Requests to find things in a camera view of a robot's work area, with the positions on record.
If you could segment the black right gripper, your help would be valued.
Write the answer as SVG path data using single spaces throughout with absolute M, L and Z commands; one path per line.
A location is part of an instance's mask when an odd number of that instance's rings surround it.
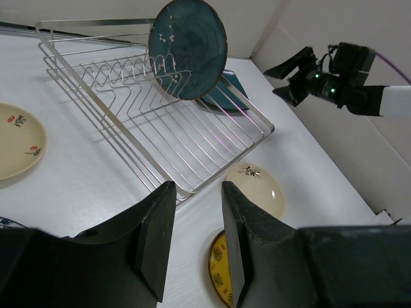
M 283 80 L 294 69 L 289 85 L 272 92 L 292 107 L 309 95 L 341 106 L 347 96 L 357 96 L 364 85 L 376 57 L 375 50 L 340 42 L 329 45 L 328 52 L 317 59 L 312 47 L 304 47 L 285 62 L 263 72 L 265 76 Z

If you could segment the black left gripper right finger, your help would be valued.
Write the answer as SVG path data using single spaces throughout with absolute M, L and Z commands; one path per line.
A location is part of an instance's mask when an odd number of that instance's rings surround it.
M 409 307 L 410 227 L 296 229 L 222 184 L 236 307 Z

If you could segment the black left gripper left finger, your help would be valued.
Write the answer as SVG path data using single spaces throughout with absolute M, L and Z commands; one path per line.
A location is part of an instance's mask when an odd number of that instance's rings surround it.
M 2 307 L 156 307 L 162 302 L 176 185 L 75 237 L 1 231 Z

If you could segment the dark teal square plate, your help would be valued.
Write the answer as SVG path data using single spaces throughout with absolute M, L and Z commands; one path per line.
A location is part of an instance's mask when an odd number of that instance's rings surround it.
M 234 71 L 224 70 L 222 76 L 237 90 L 239 90 L 246 98 L 248 97 L 244 91 L 239 79 Z M 208 95 L 199 99 L 205 104 L 211 106 L 220 106 L 225 111 L 248 110 L 249 108 L 221 81 L 213 88 Z

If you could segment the teal round blossom plate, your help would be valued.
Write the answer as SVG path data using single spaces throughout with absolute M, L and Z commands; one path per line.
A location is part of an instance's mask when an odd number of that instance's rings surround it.
M 201 98 L 219 82 L 225 68 L 224 25 L 205 1 L 171 1 L 152 24 L 148 54 L 159 85 L 169 95 Z

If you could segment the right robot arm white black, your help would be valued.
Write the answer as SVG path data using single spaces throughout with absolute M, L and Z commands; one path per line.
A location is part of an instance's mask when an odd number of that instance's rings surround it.
M 372 64 L 379 54 L 356 44 L 330 45 L 317 59 L 305 47 L 285 62 L 264 72 L 288 85 L 273 90 L 289 105 L 296 107 L 309 95 L 328 101 L 338 108 L 361 116 L 410 116 L 410 85 L 366 85 Z

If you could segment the gold brown patterned plate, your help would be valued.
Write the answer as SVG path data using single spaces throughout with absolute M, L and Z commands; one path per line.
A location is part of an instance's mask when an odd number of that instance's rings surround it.
M 225 231 L 213 239 L 207 257 L 208 274 L 214 291 L 226 307 L 235 307 L 232 296 L 231 277 Z

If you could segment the glossy cream plate black motif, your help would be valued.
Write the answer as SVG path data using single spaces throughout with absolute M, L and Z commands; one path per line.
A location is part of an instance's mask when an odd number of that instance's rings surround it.
M 278 181 L 266 170 L 251 163 L 232 166 L 226 180 L 235 186 L 254 204 L 279 219 L 286 207 L 286 199 Z

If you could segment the blue white floral plate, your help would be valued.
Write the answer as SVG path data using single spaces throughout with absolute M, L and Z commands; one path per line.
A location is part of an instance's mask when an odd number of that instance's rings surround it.
M 0 217 L 0 228 L 18 228 L 18 225 L 11 219 Z

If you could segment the cream plate with red marks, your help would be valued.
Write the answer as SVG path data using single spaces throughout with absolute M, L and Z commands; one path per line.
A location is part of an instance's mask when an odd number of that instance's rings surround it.
M 44 125 L 31 113 L 1 103 L 1 180 L 33 167 L 48 145 Z

